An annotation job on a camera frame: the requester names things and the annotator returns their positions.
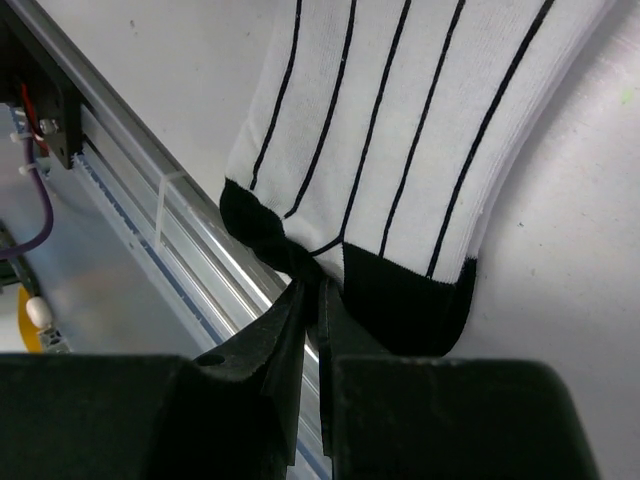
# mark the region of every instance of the black bracket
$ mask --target black bracket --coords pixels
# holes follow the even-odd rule
[[[319,305],[320,414],[335,480],[597,480],[569,392],[546,365],[391,355],[331,281]]]
[[[0,102],[20,105],[21,85],[35,109],[33,128],[50,151],[69,169],[82,150],[82,96],[18,15],[0,0]],[[47,128],[40,128],[40,121]]]

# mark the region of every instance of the white surface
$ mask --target white surface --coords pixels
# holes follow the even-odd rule
[[[277,0],[41,0],[216,200],[258,83]]]
[[[18,328],[19,288],[9,285],[0,294],[0,353],[27,351]]]
[[[40,0],[214,199],[273,1]],[[607,480],[640,479],[639,244],[640,0],[619,0],[507,179],[454,350],[555,367]]]

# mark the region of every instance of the white cable clip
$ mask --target white cable clip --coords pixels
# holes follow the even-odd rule
[[[9,137],[11,138],[11,141],[13,143],[22,143],[24,139],[31,138],[32,135],[29,132],[24,132],[24,133],[12,132],[11,135],[9,135]]]
[[[160,253],[160,246],[162,244],[162,227],[164,226],[164,197],[167,194],[167,185],[169,182],[182,178],[187,175],[187,172],[173,172],[167,173],[160,178],[160,185],[158,186],[158,209],[156,210],[156,232],[153,241],[153,248],[157,254]]]
[[[38,168],[38,164],[37,163],[29,163],[28,165],[22,165],[18,171],[20,172],[20,175],[26,177],[29,172],[31,170],[33,170],[34,168]]]

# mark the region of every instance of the white sock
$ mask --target white sock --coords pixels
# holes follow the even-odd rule
[[[392,351],[441,352],[488,203],[613,0],[579,3],[282,0],[227,170],[230,232],[293,276],[315,259]]]

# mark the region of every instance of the red wire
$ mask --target red wire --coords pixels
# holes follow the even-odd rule
[[[39,132],[36,124],[36,111],[33,108],[33,104],[31,103],[31,99],[29,98],[29,90],[27,86],[22,84],[22,103],[24,103],[25,115],[27,116],[27,121],[31,124],[31,131],[34,135],[33,139],[38,144],[38,146],[44,150],[45,152],[49,151],[49,147],[42,140],[39,140],[35,137],[35,135]]]

